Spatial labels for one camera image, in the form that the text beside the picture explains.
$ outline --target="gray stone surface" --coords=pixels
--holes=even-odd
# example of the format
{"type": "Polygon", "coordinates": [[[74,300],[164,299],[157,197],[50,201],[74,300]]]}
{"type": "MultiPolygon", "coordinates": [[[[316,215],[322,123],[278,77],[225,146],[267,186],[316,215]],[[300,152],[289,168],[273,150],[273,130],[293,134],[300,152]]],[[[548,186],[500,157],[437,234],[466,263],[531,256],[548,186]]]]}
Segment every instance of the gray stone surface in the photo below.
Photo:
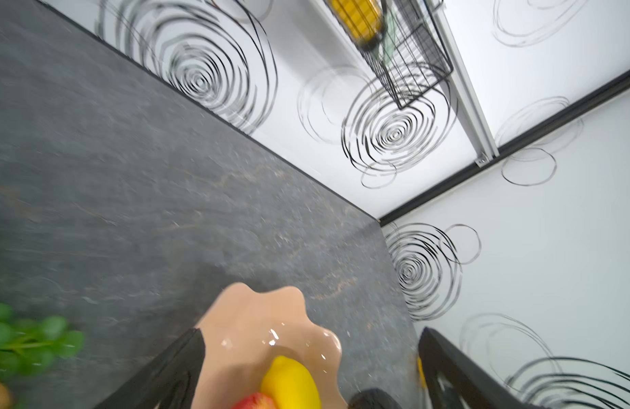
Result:
{"type": "Polygon", "coordinates": [[[63,314],[80,356],[10,382],[90,408],[226,285],[296,285],[344,397],[417,406],[416,337],[376,221],[33,1],[0,0],[0,300],[63,314]]]}

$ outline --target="apple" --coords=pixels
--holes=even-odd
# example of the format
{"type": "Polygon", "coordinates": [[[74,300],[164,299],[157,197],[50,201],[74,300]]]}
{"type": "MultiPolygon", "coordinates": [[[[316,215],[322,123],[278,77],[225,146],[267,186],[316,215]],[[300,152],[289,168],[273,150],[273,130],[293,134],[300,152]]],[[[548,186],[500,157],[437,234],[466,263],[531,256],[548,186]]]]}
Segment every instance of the apple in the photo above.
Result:
{"type": "Polygon", "coordinates": [[[231,409],[276,409],[274,401],[264,393],[254,393],[235,404],[231,409]]]}

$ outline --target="fruit bowl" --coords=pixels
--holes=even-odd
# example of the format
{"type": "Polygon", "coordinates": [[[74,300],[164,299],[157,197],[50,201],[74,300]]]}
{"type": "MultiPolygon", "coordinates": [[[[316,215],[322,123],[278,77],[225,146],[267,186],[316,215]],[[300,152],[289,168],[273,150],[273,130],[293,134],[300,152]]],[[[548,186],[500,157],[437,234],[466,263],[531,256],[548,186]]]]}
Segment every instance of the fruit bowl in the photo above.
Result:
{"type": "Polygon", "coordinates": [[[258,392],[278,355],[310,371],[322,408],[346,409],[337,382],[340,340],[309,320],[296,287],[259,293],[231,284],[195,327],[204,337],[205,360],[192,409],[229,409],[258,392]]]}

